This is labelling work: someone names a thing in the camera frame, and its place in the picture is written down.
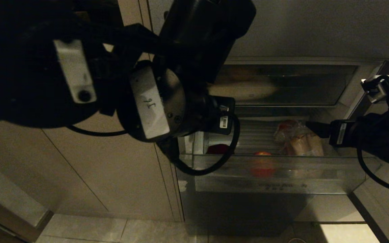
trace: open refrigerator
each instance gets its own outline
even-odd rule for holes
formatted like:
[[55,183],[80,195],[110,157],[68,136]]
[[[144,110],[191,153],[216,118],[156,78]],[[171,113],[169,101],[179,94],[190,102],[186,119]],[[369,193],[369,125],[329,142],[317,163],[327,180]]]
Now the open refrigerator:
[[[217,171],[192,177],[177,171],[185,222],[193,234],[275,236],[315,195],[350,195],[368,177],[353,148],[319,139],[322,154],[289,155],[278,127],[297,120],[330,123],[364,115],[370,107],[361,80],[389,72],[389,62],[301,65],[225,65],[214,95],[236,98],[241,131],[235,154]],[[230,135],[196,132],[179,138],[180,158],[194,169],[216,163],[208,154]],[[270,155],[256,155],[266,152]],[[371,171],[383,162],[364,153]]]

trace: floor tile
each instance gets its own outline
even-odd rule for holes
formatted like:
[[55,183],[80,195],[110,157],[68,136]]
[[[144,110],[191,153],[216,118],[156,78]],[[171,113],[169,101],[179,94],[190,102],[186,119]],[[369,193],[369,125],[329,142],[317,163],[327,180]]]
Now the floor tile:
[[292,226],[289,226],[279,237],[209,236],[208,243],[287,243],[293,237]]
[[305,240],[307,243],[328,243],[324,232],[317,223],[295,222],[292,224],[295,237]]
[[122,243],[207,243],[207,236],[190,236],[184,223],[128,220]]
[[295,221],[364,222],[364,219],[347,195],[315,195]]
[[33,226],[37,226],[48,211],[2,172],[0,172],[0,204]]
[[127,220],[56,214],[42,235],[119,242]]
[[40,236],[35,243],[107,243],[93,240],[67,239],[52,236]]
[[328,243],[379,243],[367,224],[321,224]]

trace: tiled floor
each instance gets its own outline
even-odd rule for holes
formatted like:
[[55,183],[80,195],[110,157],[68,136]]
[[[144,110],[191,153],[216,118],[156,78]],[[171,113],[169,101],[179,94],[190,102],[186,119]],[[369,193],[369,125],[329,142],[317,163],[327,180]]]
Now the tiled floor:
[[[343,229],[352,230],[344,234]],[[374,236],[364,237],[361,232],[372,234],[365,224],[343,228],[341,225],[294,223],[275,238],[192,236],[187,234],[184,223],[56,214],[37,243],[288,243],[295,237],[307,243],[378,243]]]

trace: transparent drawer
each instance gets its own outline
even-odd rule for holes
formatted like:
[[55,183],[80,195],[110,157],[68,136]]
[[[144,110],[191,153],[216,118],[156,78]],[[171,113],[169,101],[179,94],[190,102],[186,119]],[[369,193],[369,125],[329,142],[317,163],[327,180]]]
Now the transparent drawer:
[[233,97],[238,106],[331,106],[356,69],[346,65],[224,65],[209,92]]
[[[195,169],[221,155],[181,155]],[[376,171],[376,158],[364,158]],[[197,192],[348,194],[366,180],[355,157],[232,156],[216,172],[195,177]]]
[[[285,154],[284,143],[275,141],[274,134],[277,127],[282,121],[261,121],[261,120],[246,120],[247,117],[240,116],[241,130],[238,139],[238,144],[235,149],[235,154],[238,155],[253,155],[257,152],[268,152],[273,155]],[[232,134],[222,135],[207,132],[196,132],[191,136],[181,138],[180,153],[181,154],[206,154],[210,146],[217,144],[230,144]],[[329,139],[320,139],[323,154],[329,157],[339,156],[337,151],[329,145]]]

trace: refrigerator drawer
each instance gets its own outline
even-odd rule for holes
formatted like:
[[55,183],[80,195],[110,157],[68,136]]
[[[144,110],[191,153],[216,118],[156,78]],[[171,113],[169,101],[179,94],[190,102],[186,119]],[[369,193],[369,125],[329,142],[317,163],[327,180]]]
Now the refrigerator drawer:
[[[220,155],[182,156],[193,168],[204,169]],[[376,158],[364,159],[372,171]],[[196,192],[348,194],[366,180],[354,157],[232,156],[219,170],[192,183]]]
[[224,65],[211,95],[233,97],[238,106],[333,106],[351,81],[355,65]]

